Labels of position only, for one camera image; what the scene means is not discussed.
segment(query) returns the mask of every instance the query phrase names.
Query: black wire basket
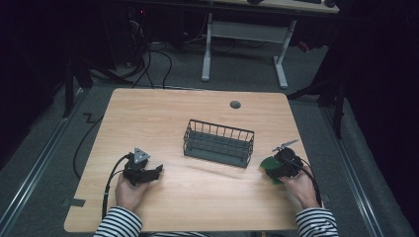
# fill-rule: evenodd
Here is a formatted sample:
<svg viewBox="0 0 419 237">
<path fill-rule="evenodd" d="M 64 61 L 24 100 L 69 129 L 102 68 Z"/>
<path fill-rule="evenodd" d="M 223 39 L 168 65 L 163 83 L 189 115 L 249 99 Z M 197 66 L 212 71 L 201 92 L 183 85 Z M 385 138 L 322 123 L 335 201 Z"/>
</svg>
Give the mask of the black wire basket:
<svg viewBox="0 0 419 237">
<path fill-rule="evenodd" d="M 255 132 L 190 119 L 184 136 L 184 155 L 246 168 Z"/>
</svg>

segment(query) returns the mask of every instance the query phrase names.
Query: white desk leg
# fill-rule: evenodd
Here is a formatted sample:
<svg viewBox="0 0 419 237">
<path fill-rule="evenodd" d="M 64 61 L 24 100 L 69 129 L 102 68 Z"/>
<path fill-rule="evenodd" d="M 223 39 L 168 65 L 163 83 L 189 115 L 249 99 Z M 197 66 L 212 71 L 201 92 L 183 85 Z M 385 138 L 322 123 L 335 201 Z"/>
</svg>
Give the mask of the white desk leg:
<svg viewBox="0 0 419 237">
<path fill-rule="evenodd" d="M 295 24 L 296 20 L 293 20 L 290 23 L 290 26 L 286 33 L 286 38 L 283 43 L 283 49 L 281 51 L 281 54 L 279 56 L 274 57 L 275 68 L 277 69 L 278 80 L 280 81 L 280 87 L 282 89 L 288 88 L 287 78 L 283 68 L 283 60 L 284 56 L 286 55 L 287 48 L 290 44 L 291 37 L 293 36 L 293 29 L 295 28 Z"/>
<path fill-rule="evenodd" d="M 207 29 L 207 48 L 206 54 L 204 55 L 204 65 L 203 65 L 203 81 L 208 81 L 210 79 L 210 40 L 212 35 L 212 13 L 209 13 L 209 23 Z"/>
</svg>

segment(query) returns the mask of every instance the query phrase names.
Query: striped sleeve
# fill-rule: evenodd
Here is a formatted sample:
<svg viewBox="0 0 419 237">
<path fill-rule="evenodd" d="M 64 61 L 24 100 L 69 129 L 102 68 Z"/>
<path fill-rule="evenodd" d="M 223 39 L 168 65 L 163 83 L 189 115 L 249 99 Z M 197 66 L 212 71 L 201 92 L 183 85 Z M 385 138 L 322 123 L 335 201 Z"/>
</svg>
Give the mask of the striped sleeve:
<svg viewBox="0 0 419 237">
<path fill-rule="evenodd" d="M 328 209 L 304 209 L 296 215 L 295 221 L 301 237 L 338 236 L 335 217 Z"/>
<path fill-rule="evenodd" d="M 141 231 L 141 219 L 131 211 L 120 207 L 112 207 L 95 232 L 95 237 L 137 237 Z"/>
</svg>

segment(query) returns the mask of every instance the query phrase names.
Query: cable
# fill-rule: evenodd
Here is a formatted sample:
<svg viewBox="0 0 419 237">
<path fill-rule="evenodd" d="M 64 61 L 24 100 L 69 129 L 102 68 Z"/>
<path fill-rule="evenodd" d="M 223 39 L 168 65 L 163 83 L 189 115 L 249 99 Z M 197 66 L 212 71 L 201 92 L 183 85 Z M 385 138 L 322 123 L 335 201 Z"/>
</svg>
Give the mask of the cable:
<svg viewBox="0 0 419 237">
<path fill-rule="evenodd" d="M 114 169 L 112 169 L 111 175 L 109 176 L 108 182 L 106 183 L 105 186 L 105 191 L 104 191 L 104 200 L 102 203 L 102 219 L 105 218 L 106 216 L 106 211 L 108 209 L 108 196 L 109 196 L 109 189 L 111 188 L 111 180 L 112 178 L 119 173 L 120 171 L 115 173 L 115 170 L 118 168 L 118 166 L 121 164 L 121 162 L 123 162 L 123 160 L 126 158 L 128 158 L 129 155 L 131 155 L 132 153 L 129 153 L 123 157 L 120 158 L 120 160 L 118 160 L 117 164 L 115 164 Z"/>
<path fill-rule="evenodd" d="M 81 145 L 83 144 L 84 140 L 86 139 L 87 135 L 90 133 L 90 131 L 93 130 L 93 128 L 99 123 L 99 121 L 101 121 L 104 118 L 104 116 L 101 116 L 100 118 L 98 118 L 95 123 L 93 123 L 93 125 L 89 128 L 89 130 L 87 130 L 86 134 L 84 134 L 83 138 L 81 139 L 80 143 L 77 146 L 77 149 L 74 153 L 73 156 L 73 171 L 74 174 L 76 175 L 77 179 L 81 179 L 81 176 L 78 174 L 77 169 L 76 169 L 76 158 L 77 158 L 77 154 L 80 150 Z"/>
<path fill-rule="evenodd" d="M 184 43 L 194 42 L 194 41 L 197 41 L 197 40 L 202 40 L 202 39 L 205 39 L 205 38 L 206 38 L 206 37 L 202 37 L 202 38 L 200 38 L 200 36 L 203 34 L 203 31 L 204 31 L 204 29 L 206 28 L 206 24 L 207 24 L 207 18 L 208 18 L 208 16 L 209 16 L 209 14 L 208 14 L 208 13 L 206 13 L 206 16 L 204 17 L 204 23 L 203 23 L 203 26 L 201 27 L 201 30 L 200 30 L 200 32 L 197 34 L 197 36 L 196 36 L 194 39 L 191 39 L 191 40 L 189 40 L 189 41 L 185 41 Z"/>
<path fill-rule="evenodd" d="M 150 74 L 148 74 L 148 72 L 145 72 L 145 74 L 147 75 L 147 78 L 148 78 L 148 81 L 150 82 L 150 86 L 151 86 L 151 88 L 152 88 L 152 89 L 155 89 L 154 84 L 153 84 L 153 81 L 152 81 L 152 80 L 151 80 L 151 78 L 150 78 Z"/>
<path fill-rule="evenodd" d="M 142 74 L 138 77 L 138 79 L 136 79 L 136 81 L 132 84 L 131 88 L 134 88 L 135 85 L 141 79 L 141 77 L 144 76 L 144 74 L 148 71 L 148 68 L 150 68 L 150 62 L 151 62 L 151 51 L 148 50 L 148 63 L 147 63 L 147 67 L 144 69 L 144 72 L 142 72 Z"/>
<path fill-rule="evenodd" d="M 284 158 L 282 158 L 281 160 L 282 161 L 286 161 L 286 162 L 288 162 L 289 164 L 291 164 L 291 165 L 293 165 L 293 166 L 295 166 L 295 167 L 297 167 L 297 168 L 299 168 L 300 170 L 302 170 L 307 176 L 308 176 L 308 178 L 311 180 L 311 182 L 313 183 L 313 187 L 314 187 L 314 191 L 315 191 L 315 198 L 316 198 L 316 200 L 317 200 L 317 203 L 320 205 L 320 206 L 322 206 L 322 204 L 321 204 L 321 196 L 320 196 L 320 189 L 318 188 L 318 185 L 317 185 L 317 182 L 315 181 L 315 178 L 314 178 L 314 172 L 312 171 L 312 169 L 311 169 L 311 166 L 306 162 L 306 161 L 304 161 L 304 160 L 302 160 L 301 158 L 299 158 L 298 157 L 298 159 L 300 160 L 300 161 L 303 161 L 309 168 L 310 168 L 310 170 L 311 170 L 311 173 L 312 173 L 312 175 L 310 174 L 310 173 L 308 173 L 308 171 L 306 171 L 305 169 L 303 169 L 302 167 L 299 167 L 298 165 L 296 165 L 294 162 L 291 162 L 291 161 L 289 161 L 289 160 L 287 160 L 287 159 L 284 159 Z"/>
<path fill-rule="evenodd" d="M 172 65 L 173 65 L 172 58 L 170 58 L 170 56 L 169 56 L 169 55 L 167 55 L 166 53 L 161 52 L 161 51 L 152 51 L 152 52 L 155 52 L 155 53 L 160 53 L 160 54 L 162 54 L 162 55 L 166 56 L 166 57 L 167 57 L 167 59 L 169 59 L 169 63 L 170 63 L 170 65 L 169 65 L 169 69 L 167 70 L 166 75 L 164 76 L 164 78 L 163 78 L 163 82 L 162 82 L 163 89 L 166 89 L 166 79 L 167 79 L 167 76 L 169 75 L 170 71 L 172 70 Z"/>
</svg>

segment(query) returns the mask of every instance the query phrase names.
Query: desk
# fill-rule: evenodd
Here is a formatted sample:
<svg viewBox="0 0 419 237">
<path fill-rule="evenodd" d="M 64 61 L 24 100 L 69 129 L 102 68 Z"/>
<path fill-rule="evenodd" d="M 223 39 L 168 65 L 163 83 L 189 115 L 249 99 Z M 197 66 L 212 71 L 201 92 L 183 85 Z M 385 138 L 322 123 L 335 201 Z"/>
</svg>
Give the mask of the desk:
<svg viewBox="0 0 419 237">
<path fill-rule="evenodd" d="M 247 0 L 213 0 L 219 3 L 233 3 L 250 5 Z M 293 0 L 264 0 L 260 4 L 253 6 L 254 8 L 278 8 L 296 11 L 309 11 L 315 13 L 333 13 L 337 14 L 339 9 L 335 6 L 328 8 L 324 3 L 312 4 Z M 293 19 L 290 25 L 286 27 L 269 27 L 252 24 L 240 24 L 224 21 L 213 21 L 212 14 L 209 14 L 209 22 L 207 27 L 207 47 L 204 56 L 203 65 L 203 81 L 210 79 L 210 44 L 212 37 L 232 38 L 239 40 L 258 40 L 281 43 L 282 48 L 278 56 L 274 56 L 274 65 L 277 71 L 278 80 L 282 89 L 288 88 L 286 75 L 283 68 L 283 60 L 290 44 L 291 37 L 296 20 Z"/>
<path fill-rule="evenodd" d="M 231 108 L 231 101 L 240 102 L 241 108 Z M 253 130 L 248 167 L 184 156 L 183 136 L 190 119 Z M 300 136 L 284 94 L 117 89 L 75 194 L 86 202 L 70 207 L 65 230 L 96 230 L 109 174 L 135 146 L 150 154 L 148 169 L 164 165 L 136 212 L 142 231 L 295 229 L 299 204 L 258 169 L 275 154 L 273 148 L 295 138 Z M 291 148 L 307 160 L 302 142 Z M 116 181 L 111 183 L 109 206 L 116 204 Z"/>
</svg>

